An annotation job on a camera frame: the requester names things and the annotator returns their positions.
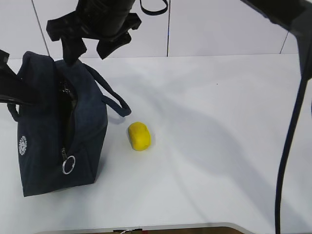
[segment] black cable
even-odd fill
[[[140,5],[141,5],[141,9],[142,9],[142,11],[146,14],[146,15],[149,15],[149,16],[159,16],[159,15],[162,15],[162,14],[164,14],[164,13],[166,13],[166,11],[168,10],[168,0],[162,0],[164,3],[165,3],[165,5],[166,5],[166,7],[164,8],[164,9],[162,9],[162,10],[159,10],[159,11],[149,11],[149,10],[147,10],[147,9],[145,9],[144,7],[143,7],[143,5],[142,5],[142,0],[140,0]]]
[[[301,110],[303,99],[304,99],[304,94],[307,89],[307,85],[308,85],[308,80],[305,78],[302,78],[300,85],[299,85],[296,103],[294,105],[294,109],[292,112],[292,119],[289,124],[289,129],[287,132],[281,162],[279,164],[279,169],[278,169],[278,174],[277,174],[277,183],[276,183],[276,197],[275,197],[275,233],[276,234],[281,233],[280,210],[281,210],[284,174],[286,170],[287,159],[288,159],[292,141],[293,141],[294,132],[298,123],[300,110]]]

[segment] zipper pull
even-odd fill
[[[62,148],[62,156],[63,156],[63,160],[66,161],[67,155],[66,155],[66,149],[65,148]]]

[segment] white logo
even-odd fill
[[[25,136],[22,136],[19,140],[19,154],[24,155],[27,149],[27,139]]]

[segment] yellow object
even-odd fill
[[[128,132],[134,150],[143,151],[151,145],[151,135],[144,123],[136,122],[131,124]]]

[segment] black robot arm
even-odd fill
[[[279,24],[292,33],[296,37],[298,43],[301,82],[284,144],[276,183],[275,233],[280,234],[280,209],[286,164],[308,81],[312,78],[312,4],[306,0],[242,1],[261,13],[264,17],[269,18],[272,23]]]
[[[167,11],[168,2],[160,11],[141,9],[148,15],[160,15]],[[76,10],[61,18],[49,20],[47,32],[52,41],[61,40],[63,59],[73,65],[87,51],[82,38],[99,40],[97,52],[104,59],[119,47],[130,43],[129,29],[136,30],[141,20],[130,13],[135,0],[79,0]]]
[[[22,82],[7,65],[9,54],[0,50],[0,102],[33,105],[39,101],[38,92]]]

